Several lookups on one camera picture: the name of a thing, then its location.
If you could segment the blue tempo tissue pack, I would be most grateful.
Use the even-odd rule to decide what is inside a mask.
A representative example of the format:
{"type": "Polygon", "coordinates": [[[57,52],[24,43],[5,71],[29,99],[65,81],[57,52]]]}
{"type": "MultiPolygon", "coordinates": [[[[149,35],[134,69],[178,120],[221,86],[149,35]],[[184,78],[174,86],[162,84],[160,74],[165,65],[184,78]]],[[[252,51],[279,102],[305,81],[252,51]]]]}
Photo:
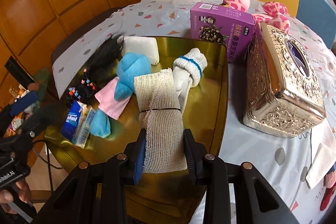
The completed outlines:
{"type": "Polygon", "coordinates": [[[96,110],[74,101],[62,126],[61,135],[75,146],[84,148],[90,135],[90,127],[96,110]]]}

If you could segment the red reindeer sock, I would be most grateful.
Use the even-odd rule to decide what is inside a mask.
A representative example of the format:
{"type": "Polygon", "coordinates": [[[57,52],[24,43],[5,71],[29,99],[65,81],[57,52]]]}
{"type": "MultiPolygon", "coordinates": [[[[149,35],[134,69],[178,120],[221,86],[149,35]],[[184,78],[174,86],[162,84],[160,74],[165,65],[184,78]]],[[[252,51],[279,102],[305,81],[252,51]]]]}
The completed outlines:
{"type": "Polygon", "coordinates": [[[331,188],[326,189],[320,204],[320,211],[324,211],[327,208],[328,204],[330,203],[330,199],[334,194],[334,191],[335,191],[335,185],[333,185],[331,188]]]}

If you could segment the black hair extension with beads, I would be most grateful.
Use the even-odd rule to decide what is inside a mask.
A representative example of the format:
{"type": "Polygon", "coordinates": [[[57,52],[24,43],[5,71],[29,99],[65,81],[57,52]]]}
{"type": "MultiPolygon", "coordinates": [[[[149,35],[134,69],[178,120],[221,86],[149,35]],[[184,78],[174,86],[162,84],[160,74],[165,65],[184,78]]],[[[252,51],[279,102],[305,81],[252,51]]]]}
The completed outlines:
{"type": "Polygon", "coordinates": [[[80,82],[76,86],[68,88],[66,94],[68,108],[75,101],[86,102],[99,91],[97,83],[102,79],[107,69],[121,59],[123,41],[123,34],[110,35],[86,61],[80,82]]]}

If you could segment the white waffle cloth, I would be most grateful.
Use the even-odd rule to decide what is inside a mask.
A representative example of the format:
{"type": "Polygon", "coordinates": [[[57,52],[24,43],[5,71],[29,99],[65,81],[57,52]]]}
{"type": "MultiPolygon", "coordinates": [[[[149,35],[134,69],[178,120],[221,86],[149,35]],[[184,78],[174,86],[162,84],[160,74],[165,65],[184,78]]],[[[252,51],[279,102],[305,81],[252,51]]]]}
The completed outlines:
{"type": "Polygon", "coordinates": [[[306,181],[313,189],[335,163],[335,132],[326,118],[311,129],[311,148],[312,162],[306,181]]]}

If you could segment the beige mesh cloth bundle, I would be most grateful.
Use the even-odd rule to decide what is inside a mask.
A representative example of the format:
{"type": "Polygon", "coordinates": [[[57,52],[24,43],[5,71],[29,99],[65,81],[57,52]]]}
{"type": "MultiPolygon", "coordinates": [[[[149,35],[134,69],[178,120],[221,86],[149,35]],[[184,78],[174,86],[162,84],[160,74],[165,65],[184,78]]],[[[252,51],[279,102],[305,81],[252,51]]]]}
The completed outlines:
{"type": "Polygon", "coordinates": [[[185,170],[183,119],[172,70],[162,69],[135,77],[134,92],[139,122],[146,130],[143,171],[168,173],[185,170]]]}

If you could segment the blue plush elephant toy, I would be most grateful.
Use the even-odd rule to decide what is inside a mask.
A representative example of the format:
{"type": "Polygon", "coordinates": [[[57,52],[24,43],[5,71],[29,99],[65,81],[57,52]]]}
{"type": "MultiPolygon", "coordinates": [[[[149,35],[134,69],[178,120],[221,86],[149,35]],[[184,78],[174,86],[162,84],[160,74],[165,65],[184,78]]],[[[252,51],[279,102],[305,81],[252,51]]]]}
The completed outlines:
{"type": "Polygon", "coordinates": [[[110,119],[118,120],[134,92],[134,78],[151,73],[147,56],[127,53],[117,65],[116,77],[95,94],[99,102],[90,125],[93,136],[106,138],[111,134],[110,119]]]}

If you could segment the white sponge block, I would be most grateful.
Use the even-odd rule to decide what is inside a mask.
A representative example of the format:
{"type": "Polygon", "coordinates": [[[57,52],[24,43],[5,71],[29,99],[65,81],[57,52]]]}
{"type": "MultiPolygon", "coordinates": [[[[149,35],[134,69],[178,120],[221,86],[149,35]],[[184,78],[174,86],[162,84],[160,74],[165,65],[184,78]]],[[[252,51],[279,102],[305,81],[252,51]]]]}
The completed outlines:
{"type": "Polygon", "coordinates": [[[144,36],[124,36],[122,56],[127,53],[138,53],[145,55],[151,65],[159,63],[159,50],[156,38],[144,36]]]}

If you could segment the grey knit gloves blue trim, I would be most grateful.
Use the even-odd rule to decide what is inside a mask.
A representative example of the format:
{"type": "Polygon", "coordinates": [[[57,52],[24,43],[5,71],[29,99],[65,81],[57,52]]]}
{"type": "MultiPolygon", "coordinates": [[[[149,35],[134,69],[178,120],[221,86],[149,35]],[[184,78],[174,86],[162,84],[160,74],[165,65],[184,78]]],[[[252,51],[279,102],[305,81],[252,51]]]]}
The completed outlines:
{"type": "Polygon", "coordinates": [[[191,88],[196,87],[207,67],[207,59],[199,48],[192,48],[173,62],[173,80],[181,113],[184,113],[191,88]]]}

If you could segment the pink towel blue band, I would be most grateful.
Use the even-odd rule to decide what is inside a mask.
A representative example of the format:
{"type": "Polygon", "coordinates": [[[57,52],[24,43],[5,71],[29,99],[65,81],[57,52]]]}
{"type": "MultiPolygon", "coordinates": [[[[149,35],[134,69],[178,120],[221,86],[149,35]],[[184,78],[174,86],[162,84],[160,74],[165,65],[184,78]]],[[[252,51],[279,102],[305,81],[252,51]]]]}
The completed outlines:
{"type": "Polygon", "coordinates": [[[333,164],[331,169],[325,175],[325,186],[330,189],[336,182],[336,163],[333,164]]]}

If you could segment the green glass side table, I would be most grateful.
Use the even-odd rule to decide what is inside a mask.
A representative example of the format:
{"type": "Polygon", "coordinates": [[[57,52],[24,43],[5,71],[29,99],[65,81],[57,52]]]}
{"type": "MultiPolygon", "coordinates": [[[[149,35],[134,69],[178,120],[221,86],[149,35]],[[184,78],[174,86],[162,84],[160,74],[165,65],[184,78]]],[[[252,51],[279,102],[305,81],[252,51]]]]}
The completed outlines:
{"type": "Polygon", "coordinates": [[[16,83],[15,85],[10,85],[8,88],[8,93],[12,96],[13,99],[10,99],[10,102],[14,102],[14,100],[19,99],[25,96],[28,92],[35,91],[38,95],[38,102],[36,102],[36,107],[43,106],[51,99],[49,99],[49,93],[47,91],[47,87],[50,80],[50,72],[47,68],[43,68],[39,70],[32,76],[33,82],[27,84],[24,87],[20,83],[16,83]]]}

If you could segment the ornate silver tissue box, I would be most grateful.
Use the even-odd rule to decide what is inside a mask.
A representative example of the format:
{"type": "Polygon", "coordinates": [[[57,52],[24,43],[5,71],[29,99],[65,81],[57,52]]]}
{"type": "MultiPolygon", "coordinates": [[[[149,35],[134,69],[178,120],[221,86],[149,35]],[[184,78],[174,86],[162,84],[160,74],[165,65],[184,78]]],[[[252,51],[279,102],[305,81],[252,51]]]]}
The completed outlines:
{"type": "Polygon", "coordinates": [[[244,124],[293,138],[325,117],[321,86],[304,47],[276,27],[258,24],[247,54],[244,124]]]}

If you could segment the gold metal tray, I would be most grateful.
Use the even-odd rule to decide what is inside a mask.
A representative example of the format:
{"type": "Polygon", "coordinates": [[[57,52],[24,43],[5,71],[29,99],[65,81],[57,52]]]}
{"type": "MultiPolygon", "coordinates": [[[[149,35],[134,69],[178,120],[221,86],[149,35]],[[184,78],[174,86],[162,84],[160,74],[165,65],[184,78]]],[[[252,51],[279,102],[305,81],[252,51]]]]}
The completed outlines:
{"type": "MultiPolygon", "coordinates": [[[[194,139],[206,150],[218,154],[226,123],[228,104],[228,63],[224,45],[183,38],[157,38],[159,64],[153,72],[170,68],[174,60],[193,48],[200,49],[207,59],[198,86],[187,97],[184,112],[159,111],[141,114],[136,96],[132,96],[118,120],[111,121],[107,138],[90,136],[84,148],[64,138],[61,127],[68,109],[62,106],[59,122],[45,133],[45,140],[56,160],[68,172],[82,161],[98,164],[122,152],[135,141],[140,129],[147,128],[147,140],[161,152],[169,151],[176,140],[182,140],[182,130],[168,132],[175,122],[188,128],[194,139]]],[[[205,189],[193,184],[187,170],[169,173],[145,173],[135,186],[126,186],[127,215],[144,223],[188,223],[203,198],[205,189]]]]}

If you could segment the purple snack box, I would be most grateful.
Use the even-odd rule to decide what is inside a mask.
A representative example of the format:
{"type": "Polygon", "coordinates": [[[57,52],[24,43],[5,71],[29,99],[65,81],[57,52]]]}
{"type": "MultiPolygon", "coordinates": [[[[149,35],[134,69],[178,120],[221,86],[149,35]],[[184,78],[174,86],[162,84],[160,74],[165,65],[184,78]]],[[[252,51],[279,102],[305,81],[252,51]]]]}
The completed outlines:
{"type": "Polygon", "coordinates": [[[243,59],[255,34],[256,23],[247,12],[221,5],[196,3],[190,9],[191,37],[227,48],[227,60],[243,59]]]}

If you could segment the pink spotted plush toy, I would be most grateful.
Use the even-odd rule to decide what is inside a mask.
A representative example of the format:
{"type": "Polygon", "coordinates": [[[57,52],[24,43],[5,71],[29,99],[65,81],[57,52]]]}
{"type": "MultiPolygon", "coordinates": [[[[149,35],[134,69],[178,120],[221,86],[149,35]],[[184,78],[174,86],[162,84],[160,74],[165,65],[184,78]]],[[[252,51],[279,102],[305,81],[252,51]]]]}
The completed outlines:
{"type": "MultiPolygon", "coordinates": [[[[223,0],[222,6],[241,12],[247,12],[251,5],[251,0],[223,0]]],[[[287,7],[275,1],[265,2],[252,14],[255,23],[266,23],[281,31],[289,33],[290,20],[287,17],[287,7]]]]}

